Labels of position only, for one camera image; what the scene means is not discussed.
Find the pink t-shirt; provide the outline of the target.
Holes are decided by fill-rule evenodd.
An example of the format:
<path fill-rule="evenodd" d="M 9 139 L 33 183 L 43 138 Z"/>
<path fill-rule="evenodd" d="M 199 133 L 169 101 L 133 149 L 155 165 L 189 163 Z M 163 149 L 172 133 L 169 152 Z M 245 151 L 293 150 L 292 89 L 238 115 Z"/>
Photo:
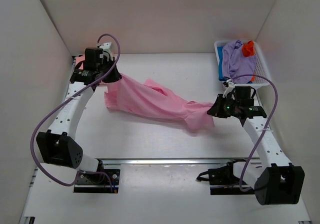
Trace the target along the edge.
<path fill-rule="evenodd" d="M 213 118 L 207 114 L 210 102 L 187 101 L 172 90 L 147 79 L 143 84 L 122 75 L 107 83 L 105 105 L 110 110 L 123 111 L 145 118 L 184 121 L 190 130 L 213 128 Z"/>

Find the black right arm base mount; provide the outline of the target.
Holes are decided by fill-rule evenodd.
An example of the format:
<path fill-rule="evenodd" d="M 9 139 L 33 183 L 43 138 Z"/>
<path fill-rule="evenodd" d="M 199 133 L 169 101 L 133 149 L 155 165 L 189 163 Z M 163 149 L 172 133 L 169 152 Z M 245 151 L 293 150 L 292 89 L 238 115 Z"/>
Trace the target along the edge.
<path fill-rule="evenodd" d="M 226 163 L 209 165 L 207 171 L 201 172 L 195 180 L 208 182 L 210 195 L 253 195 L 251 187 L 246 192 L 240 190 L 240 179 L 233 173 L 235 163 L 235 160 L 228 160 Z"/>

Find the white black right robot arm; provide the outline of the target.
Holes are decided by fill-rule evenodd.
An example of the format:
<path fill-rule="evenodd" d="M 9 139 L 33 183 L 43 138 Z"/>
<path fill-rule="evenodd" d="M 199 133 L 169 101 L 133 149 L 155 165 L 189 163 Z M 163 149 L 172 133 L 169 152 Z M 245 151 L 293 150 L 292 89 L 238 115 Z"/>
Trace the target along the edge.
<path fill-rule="evenodd" d="M 213 117 L 237 118 L 250 136 L 261 165 L 250 163 L 249 159 L 230 160 L 221 167 L 208 170 L 212 194 L 225 194 L 215 188 L 237 185 L 249 187 L 249 193 L 256 196 L 261 205 L 297 204 L 304 182 L 304 170 L 295 166 L 281 150 L 268 126 L 268 116 L 262 106 L 256 106 L 256 90 L 251 86 L 226 84 L 226 90 L 219 94 L 208 110 Z"/>

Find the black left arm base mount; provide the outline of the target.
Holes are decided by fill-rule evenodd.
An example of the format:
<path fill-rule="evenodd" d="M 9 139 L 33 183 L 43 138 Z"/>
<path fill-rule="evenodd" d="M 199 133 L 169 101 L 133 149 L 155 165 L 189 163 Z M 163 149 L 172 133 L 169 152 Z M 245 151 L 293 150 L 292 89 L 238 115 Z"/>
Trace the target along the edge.
<path fill-rule="evenodd" d="M 80 173 L 76 177 L 74 193 L 117 194 L 120 183 L 120 164 L 109 164 L 100 160 L 95 174 Z"/>

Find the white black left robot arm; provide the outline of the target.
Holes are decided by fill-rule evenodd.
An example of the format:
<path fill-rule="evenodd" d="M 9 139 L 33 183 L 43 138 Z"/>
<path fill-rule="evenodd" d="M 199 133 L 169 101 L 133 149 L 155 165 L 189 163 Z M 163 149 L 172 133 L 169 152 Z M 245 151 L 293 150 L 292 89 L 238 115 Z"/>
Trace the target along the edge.
<path fill-rule="evenodd" d="M 69 81 L 65 97 L 69 102 L 59 110 L 48 130 L 39 132 L 36 137 L 45 163 L 85 171 L 94 183 L 104 179 L 105 171 L 98 159 L 84 154 L 75 141 L 75 135 L 86 104 L 100 82 L 111 83 L 121 79 L 113 66 L 115 57 L 111 46 L 108 42 L 85 50 L 84 60 L 76 65 Z"/>

